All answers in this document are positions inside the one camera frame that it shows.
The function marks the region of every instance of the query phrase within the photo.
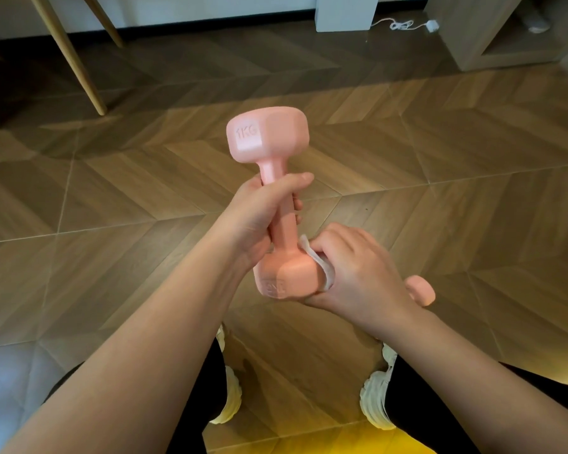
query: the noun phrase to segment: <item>person's left arm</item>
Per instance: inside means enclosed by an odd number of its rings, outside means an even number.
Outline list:
[[[267,226],[311,174],[254,177],[158,290],[7,443],[2,454],[164,452]],[[295,199],[295,208],[300,202]]]

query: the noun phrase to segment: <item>person's right arm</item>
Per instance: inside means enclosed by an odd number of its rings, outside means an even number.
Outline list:
[[[568,453],[568,410],[413,302],[366,231],[329,225],[312,243],[335,268],[306,301],[384,341],[421,375],[484,453]]]

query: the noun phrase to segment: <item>dumbbell handle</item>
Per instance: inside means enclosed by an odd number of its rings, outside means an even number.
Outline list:
[[[275,182],[278,178],[287,174],[287,159],[270,158],[257,162],[261,172],[263,184]],[[297,242],[297,218],[294,213],[293,197],[285,198],[275,213],[274,219],[269,225],[269,234],[274,243],[276,252],[298,252]]]

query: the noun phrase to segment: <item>dumbbell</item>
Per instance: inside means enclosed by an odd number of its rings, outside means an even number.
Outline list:
[[[263,184],[287,174],[290,156],[303,152],[310,142],[305,114],[288,106],[260,108],[240,114],[227,123],[232,157],[241,163],[257,163]],[[274,250],[254,267],[258,291],[271,298],[304,298],[323,289],[322,268],[299,249],[293,197],[285,198],[269,225]],[[418,275],[406,279],[412,299],[421,306],[435,299],[431,285]]]

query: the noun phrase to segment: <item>power cord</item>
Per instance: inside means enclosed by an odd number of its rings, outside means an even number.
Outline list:
[[[391,23],[389,24],[389,29],[391,29],[391,30],[416,30],[416,29],[419,29],[419,28],[424,26],[424,27],[427,27],[427,30],[429,30],[430,32],[435,32],[440,28],[440,26],[439,26],[439,24],[436,20],[428,20],[427,22],[422,23],[421,25],[417,25],[416,27],[412,27],[413,24],[414,24],[413,20],[407,20],[406,22],[397,22],[392,17],[384,17],[384,18],[378,20],[377,22],[371,24],[371,27],[374,27],[375,25],[383,22],[384,20],[390,20],[391,21]]]

